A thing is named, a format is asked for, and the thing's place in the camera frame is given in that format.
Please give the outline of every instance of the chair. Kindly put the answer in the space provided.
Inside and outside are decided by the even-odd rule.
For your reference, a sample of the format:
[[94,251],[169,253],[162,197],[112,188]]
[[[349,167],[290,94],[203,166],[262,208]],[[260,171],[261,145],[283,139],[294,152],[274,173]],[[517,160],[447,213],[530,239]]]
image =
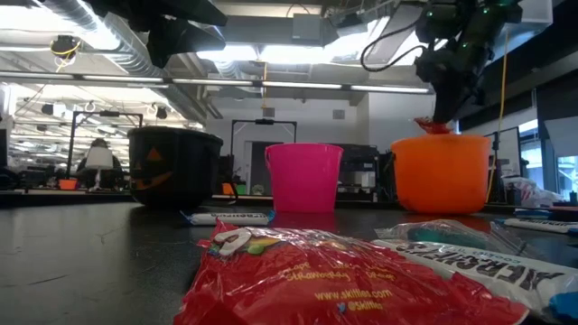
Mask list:
[[112,151],[103,147],[92,147],[87,156],[85,168],[87,170],[97,170],[95,185],[89,190],[100,190],[100,171],[112,170],[114,167]]

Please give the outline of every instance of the orange bucket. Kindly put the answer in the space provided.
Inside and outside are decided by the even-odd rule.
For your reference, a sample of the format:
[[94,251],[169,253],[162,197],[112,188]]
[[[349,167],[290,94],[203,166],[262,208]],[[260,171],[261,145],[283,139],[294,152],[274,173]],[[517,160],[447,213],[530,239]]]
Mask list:
[[77,180],[59,180],[61,190],[76,190]]
[[477,135],[424,135],[392,143],[399,203],[423,213],[480,211],[489,147],[490,139]]

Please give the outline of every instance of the candy wrapper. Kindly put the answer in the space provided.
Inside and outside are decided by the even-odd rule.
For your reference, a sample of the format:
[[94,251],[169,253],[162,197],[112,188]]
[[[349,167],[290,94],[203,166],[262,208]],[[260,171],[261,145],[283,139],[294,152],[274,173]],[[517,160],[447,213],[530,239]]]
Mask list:
[[374,240],[445,278],[462,274],[496,296],[521,302],[543,320],[578,320],[578,270],[477,248],[403,240]]
[[319,230],[218,224],[175,325],[517,324],[527,308],[393,250]]
[[546,260],[545,256],[499,223],[490,223],[489,234],[464,226],[456,220],[437,219],[375,229],[379,239],[403,239],[485,249],[492,252]]
[[193,213],[181,211],[181,215],[193,226],[213,226],[218,220],[237,226],[266,226],[275,218],[275,212],[264,213]]
[[578,236],[578,222],[563,222],[553,220],[536,220],[528,218],[507,218],[496,220],[506,226],[542,230]]

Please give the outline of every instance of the ceiling pipe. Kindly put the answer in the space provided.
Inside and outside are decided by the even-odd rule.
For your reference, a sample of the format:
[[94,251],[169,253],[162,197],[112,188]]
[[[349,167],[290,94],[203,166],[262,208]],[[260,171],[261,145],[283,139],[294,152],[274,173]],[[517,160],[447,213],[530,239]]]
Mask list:
[[[108,14],[104,21],[97,17],[89,6],[81,0],[33,0],[61,19],[74,22],[82,31],[82,39],[99,50],[114,50],[120,47],[123,55],[108,54],[106,57],[131,76],[167,77],[165,70],[156,68],[146,52],[145,46],[120,18]],[[156,88],[153,91],[165,96],[174,108],[187,119],[204,122],[207,112],[190,100],[174,85]]]

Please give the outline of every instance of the pink bucket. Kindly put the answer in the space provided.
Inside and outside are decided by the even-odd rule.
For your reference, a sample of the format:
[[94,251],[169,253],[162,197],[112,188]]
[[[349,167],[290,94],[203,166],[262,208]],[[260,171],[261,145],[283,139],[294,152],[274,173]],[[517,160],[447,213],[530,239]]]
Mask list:
[[343,149],[275,144],[265,149],[275,211],[333,212]]

